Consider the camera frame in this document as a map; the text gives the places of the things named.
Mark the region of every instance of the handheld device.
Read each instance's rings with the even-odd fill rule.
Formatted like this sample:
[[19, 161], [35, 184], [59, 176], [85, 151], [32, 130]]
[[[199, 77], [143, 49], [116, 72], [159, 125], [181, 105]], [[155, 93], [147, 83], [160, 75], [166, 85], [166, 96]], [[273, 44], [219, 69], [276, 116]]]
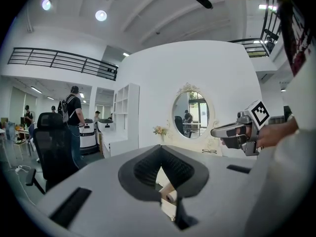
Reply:
[[[270, 115], [261, 100], [253, 102], [247, 109], [238, 112], [237, 121], [211, 130], [213, 137], [222, 138], [228, 148], [242, 149], [246, 156], [257, 156], [257, 139], [260, 129], [269, 121]], [[246, 127], [251, 135], [246, 135]]]

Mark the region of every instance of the hand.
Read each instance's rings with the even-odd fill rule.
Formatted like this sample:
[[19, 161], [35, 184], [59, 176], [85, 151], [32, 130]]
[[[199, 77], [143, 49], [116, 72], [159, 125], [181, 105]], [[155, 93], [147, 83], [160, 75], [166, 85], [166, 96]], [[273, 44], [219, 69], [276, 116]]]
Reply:
[[[298, 126], [295, 119], [283, 124], [270, 124], [262, 127], [257, 140], [257, 148], [259, 147], [273, 147], [276, 146], [281, 139], [287, 135], [293, 134]], [[251, 136], [251, 127], [246, 127], [247, 137]]]

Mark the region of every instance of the balcony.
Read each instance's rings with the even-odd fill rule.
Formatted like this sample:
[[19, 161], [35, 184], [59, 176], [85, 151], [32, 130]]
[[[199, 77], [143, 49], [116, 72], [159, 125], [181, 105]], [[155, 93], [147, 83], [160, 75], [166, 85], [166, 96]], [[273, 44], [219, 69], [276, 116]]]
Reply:
[[8, 64], [44, 66], [95, 75], [115, 81], [118, 66], [82, 55], [52, 49], [15, 47]]

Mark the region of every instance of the ornate mirror frame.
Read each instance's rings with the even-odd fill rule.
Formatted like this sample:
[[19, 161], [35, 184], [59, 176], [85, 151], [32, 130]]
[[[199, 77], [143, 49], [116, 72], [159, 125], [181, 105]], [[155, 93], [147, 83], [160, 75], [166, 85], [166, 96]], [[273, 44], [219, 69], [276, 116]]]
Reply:
[[[194, 91], [199, 93], [201, 96], [204, 97], [206, 100], [206, 103], [208, 105], [209, 109], [209, 122], [208, 127], [205, 130], [205, 132], [198, 138], [189, 139], [183, 136], [178, 128], [176, 127], [176, 124], [174, 122], [173, 117], [173, 111], [175, 108], [175, 105], [181, 96], [181, 94]], [[200, 88], [196, 87], [195, 85], [191, 85], [188, 82], [183, 86], [183, 88], [180, 88], [179, 91], [176, 94], [175, 99], [172, 102], [171, 106], [171, 112], [169, 115], [169, 119], [167, 120], [167, 135], [165, 138], [165, 144], [166, 145], [173, 145], [181, 148], [185, 148], [188, 150], [204, 153], [204, 154], [211, 154], [211, 155], [217, 155], [222, 156], [222, 151], [220, 148], [220, 139], [214, 138], [211, 136], [211, 129], [218, 127], [218, 120], [215, 117], [215, 109], [213, 106], [213, 103], [211, 99], [206, 94], [206, 91], [200, 90]]]

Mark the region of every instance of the jeans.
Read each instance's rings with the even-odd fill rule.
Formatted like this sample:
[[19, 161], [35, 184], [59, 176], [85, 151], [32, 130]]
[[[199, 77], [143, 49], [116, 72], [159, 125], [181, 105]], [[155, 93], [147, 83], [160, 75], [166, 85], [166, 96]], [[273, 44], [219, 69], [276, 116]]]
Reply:
[[73, 155], [75, 165], [79, 168], [78, 162], [81, 161], [79, 127], [77, 125], [68, 125], [68, 127], [71, 131], [71, 153]]

